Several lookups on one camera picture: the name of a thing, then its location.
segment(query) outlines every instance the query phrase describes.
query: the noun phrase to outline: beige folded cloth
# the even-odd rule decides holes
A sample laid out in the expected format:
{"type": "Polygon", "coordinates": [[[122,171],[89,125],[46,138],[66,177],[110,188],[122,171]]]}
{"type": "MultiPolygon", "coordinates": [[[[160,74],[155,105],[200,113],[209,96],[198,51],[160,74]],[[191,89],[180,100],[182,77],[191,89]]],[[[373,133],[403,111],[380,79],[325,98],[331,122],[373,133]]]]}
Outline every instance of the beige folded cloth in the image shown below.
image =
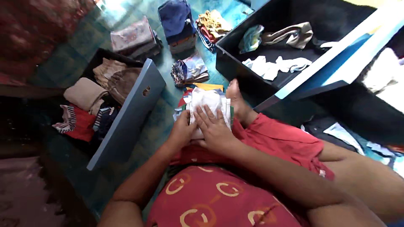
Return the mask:
{"type": "Polygon", "coordinates": [[[116,72],[108,81],[108,90],[114,99],[121,105],[132,90],[142,68],[129,68],[116,72]]]}
{"type": "Polygon", "coordinates": [[[108,89],[108,80],[111,76],[121,70],[128,68],[125,63],[102,59],[102,64],[93,69],[95,80],[101,85],[101,87],[108,89]]]}
{"type": "Polygon", "coordinates": [[[90,79],[80,78],[75,85],[66,89],[63,96],[67,101],[75,104],[80,109],[88,111],[92,115],[96,115],[103,103],[101,97],[107,93],[107,90],[90,79]]]}

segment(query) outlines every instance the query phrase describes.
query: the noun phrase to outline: yellow cloth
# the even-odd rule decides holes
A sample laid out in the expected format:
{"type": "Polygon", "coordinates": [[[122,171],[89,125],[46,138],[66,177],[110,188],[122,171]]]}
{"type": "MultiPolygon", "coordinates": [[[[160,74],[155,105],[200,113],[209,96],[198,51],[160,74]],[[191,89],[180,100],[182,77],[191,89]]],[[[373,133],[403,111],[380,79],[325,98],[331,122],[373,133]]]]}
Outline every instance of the yellow cloth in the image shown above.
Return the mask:
{"type": "Polygon", "coordinates": [[[232,30],[231,25],[215,9],[211,12],[206,10],[205,13],[199,14],[198,23],[204,26],[215,38],[220,38],[232,30]]]}
{"type": "Polygon", "coordinates": [[[201,83],[192,83],[192,84],[203,90],[220,89],[221,91],[223,91],[223,89],[224,89],[223,85],[218,85],[218,84],[201,84],[201,83]]]}

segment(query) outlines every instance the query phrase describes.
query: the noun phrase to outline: stack of folded clothes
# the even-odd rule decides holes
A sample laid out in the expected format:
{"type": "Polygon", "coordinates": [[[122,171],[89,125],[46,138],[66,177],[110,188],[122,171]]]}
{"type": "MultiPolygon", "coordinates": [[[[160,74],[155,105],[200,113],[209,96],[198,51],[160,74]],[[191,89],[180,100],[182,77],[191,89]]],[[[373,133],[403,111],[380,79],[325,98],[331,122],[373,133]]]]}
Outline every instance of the stack of folded clothes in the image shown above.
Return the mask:
{"type": "Polygon", "coordinates": [[[209,79],[208,69],[198,52],[184,60],[177,60],[171,69],[171,76],[176,87],[209,79]]]}
{"type": "Polygon", "coordinates": [[[152,57],[160,53],[162,48],[161,40],[150,28],[145,16],[123,30],[111,32],[111,42],[114,52],[136,60],[152,57]]]}
{"type": "Polygon", "coordinates": [[[158,14],[172,54],[195,46],[196,29],[186,0],[168,0],[158,8],[158,14]]]}
{"type": "Polygon", "coordinates": [[[206,10],[196,20],[197,32],[204,46],[211,52],[216,49],[215,43],[231,31],[231,25],[222,18],[217,10],[206,10]]]}

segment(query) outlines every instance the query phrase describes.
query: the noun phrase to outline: folded clothes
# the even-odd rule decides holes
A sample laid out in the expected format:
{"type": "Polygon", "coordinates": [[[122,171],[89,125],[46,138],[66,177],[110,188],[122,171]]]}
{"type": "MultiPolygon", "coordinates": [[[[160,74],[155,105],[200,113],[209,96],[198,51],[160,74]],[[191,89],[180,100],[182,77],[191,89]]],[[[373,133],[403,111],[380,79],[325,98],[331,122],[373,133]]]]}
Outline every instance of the folded clothes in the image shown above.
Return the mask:
{"type": "Polygon", "coordinates": [[[154,42],[153,42],[154,46],[151,49],[145,50],[143,53],[141,53],[140,55],[137,55],[136,57],[133,57],[133,55],[131,55],[129,57],[132,58],[133,60],[145,62],[146,59],[159,54],[161,51],[161,48],[163,48],[163,42],[159,39],[156,31],[154,31],[154,30],[153,30],[153,35],[154,35],[154,42]]]}
{"type": "Polygon", "coordinates": [[[198,26],[204,26],[215,38],[221,38],[233,29],[217,10],[206,10],[199,14],[198,26]]]}
{"type": "Polygon", "coordinates": [[[209,33],[205,26],[198,26],[200,29],[200,33],[209,40],[211,43],[216,43],[219,39],[215,38],[212,34],[209,33]]]}
{"type": "Polygon", "coordinates": [[[80,78],[76,84],[66,89],[63,96],[67,101],[75,104],[80,109],[88,111],[89,114],[96,115],[101,104],[104,102],[101,98],[107,93],[107,90],[90,79],[80,78]]]}
{"type": "Polygon", "coordinates": [[[126,69],[128,66],[125,63],[109,60],[106,58],[102,59],[102,64],[93,69],[95,80],[103,87],[108,89],[108,80],[111,76],[121,70],[126,69]]]}
{"type": "Polygon", "coordinates": [[[111,96],[121,105],[124,104],[141,71],[141,68],[124,69],[114,73],[108,81],[111,96]]]}
{"type": "Polygon", "coordinates": [[[306,44],[313,37],[313,31],[309,22],[300,23],[286,27],[277,32],[265,32],[261,35],[264,45],[271,45],[280,42],[288,37],[286,44],[289,46],[304,49],[306,44]]]}
{"type": "Polygon", "coordinates": [[[146,16],[123,30],[111,32],[112,50],[118,53],[124,51],[128,54],[134,48],[150,43],[153,39],[153,32],[146,16]]]}
{"type": "Polygon", "coordinates": [[[93,126],[95,131],[94,137],[97,140],[102,141],[105,138],[117,115],[118,110],[114,107],[100,109],[93,126]]]}
{"type": "MultiPolygon", "coordinates": [[[[221,110],[224,116],[226,126],[231,130],[231,116],[232,111],[230,107],[230,99],[227,99],[225,95],[220,95],[215,90],[203,90],[201,88],[194,88],[192,93],[189,94],[190,102],[186,104],[185,109],[189,109],[191,113],[190,124],[195,122],[194,112],[196,108],[203,105],[208,105],[215,117],[217,117],[217,110],[221,110]]],[[[200,129],[197,129],[191,139],[203,139],[204,136],[200,129]]]]}
{"type": "Polygon", "coordinates": [[[214,52],[216,51],[216,45],[215,45],[214,43],[210,42],[210,40],[209,40],[205,35],[202,35],[202,33],[201,33],[201,28],[200,28],[200,27],[197,27],[197,28],[196,28],[196,31],[197,31],[199,37],[200,37],[201,40],[202,40],[202,44],[203,44],[210,52],[214,53],[214,52]]]}
{"type": "Polygon", "coordinates": [[[92,126],[96,116],[88,114],[87,111],[70,104],[70,106],[60,105],[63,109],[63,123],[56,123],[52,127],[59,133],[66,134],[74,139],[90,142],[94,135],[92,126]]]}
{"type": "Polygon", "coordinates": [[[196,44],[196,36],[195,36],[195,34],[193,34],[184,40],[180,40],[179,42],[176,42],[175,44],[170,44],[169,45],[170,52],[172,54],[177,54],[177,53],[183,52],[184,50],[194,48],[195,44],[196,44]]]}
{"type": "Polygon", "coordinates": [[[209,79],[208,69],[198,52],[184,60],[177,60],[172,66],[171,76],[177,87],[209,79]]]}
{"type": "Polygon", "coordinates": [[[260,35],[263,30],[264,26],[262,25],[256,25],[247,29],[246,33],[244,33],[243,38],[238,44],[240,54],[247,53],[258,48],[258,46],[261,44],[260,35]]]}
{"type": "Polygon", "coordinates": [[[195,34],[191,7],[186,0],[168,0],[158,7],[158,14],[168,44],[195,34]]]}

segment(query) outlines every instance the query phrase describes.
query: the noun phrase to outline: hand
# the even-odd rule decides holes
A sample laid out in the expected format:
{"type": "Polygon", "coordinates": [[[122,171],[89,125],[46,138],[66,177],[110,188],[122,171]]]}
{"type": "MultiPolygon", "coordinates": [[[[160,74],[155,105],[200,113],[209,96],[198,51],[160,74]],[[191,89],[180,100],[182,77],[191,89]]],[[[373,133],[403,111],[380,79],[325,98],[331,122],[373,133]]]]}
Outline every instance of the hand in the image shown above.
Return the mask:
{"type": "Polygon", "coordinates": [[[177,117],[177,121],[174,122],[174,127],[171,130],[167,142],[178,149],[183,148],[189,143],[192,133],[198,126],[196,122],[188,125],[190,118],[191,114],[189,113],[189,110],[182,111],[181,115],[177,117]]]}
{"type": "Polygon", "coordinates": [[[225,156],[229,148],[240,141],[233,135],[231,130],[226,126],[223,113],[217,110],[217,118],[207,105],[204,106],[206,114],[203,113],[201,107],[196,108],[194,112],[195,120],[202,131],[205,140],[192,141],[193,144],[199,144],[214,153],[225,156]]]}

